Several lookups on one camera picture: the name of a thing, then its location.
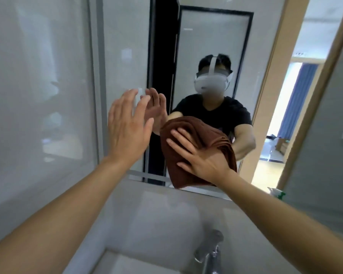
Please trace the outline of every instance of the blue curtain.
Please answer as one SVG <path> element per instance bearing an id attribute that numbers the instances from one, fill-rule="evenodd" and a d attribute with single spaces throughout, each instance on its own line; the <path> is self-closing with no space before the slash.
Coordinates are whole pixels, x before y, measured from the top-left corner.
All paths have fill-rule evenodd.
<path id="1" fill-rule="evenodd" d="M 302 64 L 278 132 L 278 137 L 291 139 L 317 67 L 317 64 Z"/>

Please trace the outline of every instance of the brown towel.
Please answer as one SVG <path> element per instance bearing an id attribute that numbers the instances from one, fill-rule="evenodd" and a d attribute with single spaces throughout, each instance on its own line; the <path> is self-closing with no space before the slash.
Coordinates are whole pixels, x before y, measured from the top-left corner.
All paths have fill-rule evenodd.
<path id="1" fill-rule="evenodd" d="M 231 147 L 231 142 L 223 132 L 192 116 L 171 119 L 161 128 L 160 139 L 161 150 L 165 156 L 166 166 L 168 167 L 170 179 L 174 188 L 181 189 L 186 186 L 212 185 L 211 183 L 184 171 L 177 165 L 177 162 L 181 161 L 189 164 L 166 142 L 166 139 L 170 138 L 178 143 L 179 146 L 182 146 L 170 133 L 172 129 L 177 130 L 178 128 L 183 128 L 190 133 L 199 149 L 210 147 L 220 149 L 224 153 L 229 167 L 234 171 L 237 170 L 235 154 Z"/>

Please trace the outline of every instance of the faucet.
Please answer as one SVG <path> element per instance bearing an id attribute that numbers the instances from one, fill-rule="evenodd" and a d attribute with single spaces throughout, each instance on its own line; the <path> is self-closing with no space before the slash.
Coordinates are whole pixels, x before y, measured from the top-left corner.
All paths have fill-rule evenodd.
<path id="1" fill-rule="evenodd" d="M 202 274 L 222 274 L 219 243 L 223 240 L 224 235 L 219 230 L 212 230 L 196 249 L 195 260 L 204 263 Z"/>

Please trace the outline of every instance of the hand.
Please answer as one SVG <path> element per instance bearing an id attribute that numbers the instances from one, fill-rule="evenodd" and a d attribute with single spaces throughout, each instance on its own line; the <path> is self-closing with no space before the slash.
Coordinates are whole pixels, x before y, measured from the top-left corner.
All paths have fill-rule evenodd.
<path id="1" fill-rule="evenodd" d="M 166 112 L 166 98 L 164 94 L 158 94 L 155 88 L 146 89 L 146 96 L 150 96 L 145 111 L 145 121 L 154 118 L 154 125 L 152 131 L 159 134 L 160 128 L 168 120 L 168 113 Z"/>
<path id="2" fill-rule="evenodd" d="M 234 172 L 229 168 L 229 164 L 220 150 L 216 148 L 198 150 L 192 136 L 182 128 L 178 128 L 178 131 L 172 130 L 171 133 L 186 149 L 177 145 L 170 138 L 166 140 L 170 147 L 191 164 L 187 165 L 183 162 L 177 163 L 185 171 L 216 186 L 221 186 L 228 174 Z"/>
<path id="3" fill-rule="evenodd" d="M 110 161 L 120 163 L 128 170 L 145 152 L 152 132 L 154 119 L 144 125 L 144 116 L 150 96 L 145 96 L 137 104 L 132 116 L 134 99 L 138 90 L 126 91 L 120 99 L 113 102 L 108 114 Z"/>

